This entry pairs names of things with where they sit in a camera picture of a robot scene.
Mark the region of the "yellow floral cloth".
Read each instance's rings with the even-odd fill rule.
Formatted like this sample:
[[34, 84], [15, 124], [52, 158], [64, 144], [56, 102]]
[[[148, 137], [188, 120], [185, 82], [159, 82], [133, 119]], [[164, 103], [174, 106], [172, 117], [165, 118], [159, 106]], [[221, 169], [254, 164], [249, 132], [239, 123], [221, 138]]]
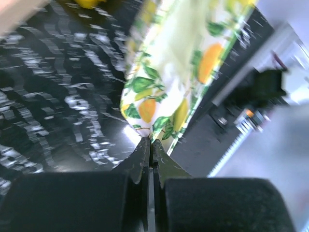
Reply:
[[123, 117], [170, 154], [255, 7], [253, 0], [145, 0], [127, 40]]

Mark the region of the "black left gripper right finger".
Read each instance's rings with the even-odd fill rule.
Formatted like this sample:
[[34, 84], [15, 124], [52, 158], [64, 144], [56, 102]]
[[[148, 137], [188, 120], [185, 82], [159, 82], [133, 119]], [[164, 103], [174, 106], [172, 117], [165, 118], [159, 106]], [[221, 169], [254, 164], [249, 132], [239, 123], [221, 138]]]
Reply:
[[154, 215], [157, 232], [192, 229], [192, 177], [164, 150], [159, 140], [152, 145]]

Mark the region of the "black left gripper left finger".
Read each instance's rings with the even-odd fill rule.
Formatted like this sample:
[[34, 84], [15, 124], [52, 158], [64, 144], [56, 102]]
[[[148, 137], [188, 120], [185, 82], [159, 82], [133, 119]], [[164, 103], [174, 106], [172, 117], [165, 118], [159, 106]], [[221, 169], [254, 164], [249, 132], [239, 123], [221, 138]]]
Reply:
[[143, 137], [135, 150], [112, 172], [127, 176], [122, 231], [148, 230], [150, 139]]

